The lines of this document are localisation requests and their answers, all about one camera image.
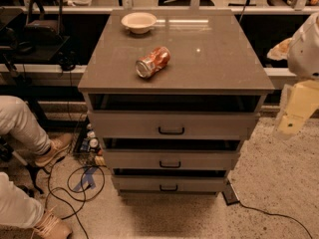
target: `white robot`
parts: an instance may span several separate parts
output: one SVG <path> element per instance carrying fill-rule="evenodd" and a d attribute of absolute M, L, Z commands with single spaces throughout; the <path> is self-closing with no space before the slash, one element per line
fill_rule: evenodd
<path fill-rule="evenodd" d="M 319 13 L 314 13 L 293 35 L 287 53 L 289 71 L 299 81 L 281 94 L 281 111 L 274 135 L 289 139 L 319 109 Z"/>

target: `black drawer handle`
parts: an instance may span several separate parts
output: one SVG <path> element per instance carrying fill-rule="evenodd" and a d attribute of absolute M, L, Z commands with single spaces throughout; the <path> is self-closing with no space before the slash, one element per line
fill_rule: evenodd
<path fill-rule="evenodd" d="M 159 133 L 160 134 L 169 134 L 169 135 L 181 135 L 185 133 L 185 128 L 182 127 L 180 131 L 163 131 L 159 126 Z"/>
<path fill-rule="evenodd" d="M 162 162 L 161 162 L 161 160 L 160 160 L 160 161 L 159 161 L 159 166 L 160 166 L 161 168 L 180 168 L 181 163 L 180 163 L 180 161 L 179 161 L 179 162 L 178 162 L 178 165 L 163 165 Z"/>
<path fill-rule="evenodd" d="M 159 186 L 159 190 L 163 192 L 176 192 L 178 191 L 178 185 L 175 188 L 163 188 L 161 185 Z"/>

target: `pants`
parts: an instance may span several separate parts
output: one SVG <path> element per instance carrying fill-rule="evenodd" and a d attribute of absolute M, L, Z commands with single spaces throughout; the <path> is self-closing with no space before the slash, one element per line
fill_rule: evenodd
<path fill-rule="evenodd" d="M 35 154 L 50 147 L 46 132 L 38 125 L 28 106 L 20 99 L 0 96 L 0 135 L 10 133 Z M 44 213 L 42 204 L 29 197 L 0 172 L 0 224 L 31 228 Z"/>

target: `white bowl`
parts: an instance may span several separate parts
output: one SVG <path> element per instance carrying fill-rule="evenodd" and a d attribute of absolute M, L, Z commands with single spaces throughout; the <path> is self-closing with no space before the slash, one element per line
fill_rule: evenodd
<path fill-rule="evenodd" d="M 135 12 L 126 15 L 122 19 L 122 24 L 135 34 L 144 34 L 155 24 L 157 17 L 147 12 Z"/>

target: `brown shoe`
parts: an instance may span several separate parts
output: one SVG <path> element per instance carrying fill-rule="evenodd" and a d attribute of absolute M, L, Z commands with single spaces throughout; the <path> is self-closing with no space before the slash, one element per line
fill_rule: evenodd
<path fill-rule="evenodd" d="M 71 141 L 72 135 L 70 133 L 65 133 L 57 138 L 52 139 L 50 151 L 43 155 L 37 155 L 35 158 L 36 165 L 40 167 L 46 166 L 57 154 L 67 149 Z"/>
<path fill-rule="evenodd" d="M 72 233 L 70 226 L 55 216 L 52 209 L 45 211 L 33 229 L 34 233 L 44 239 L 66 239 Z"/>

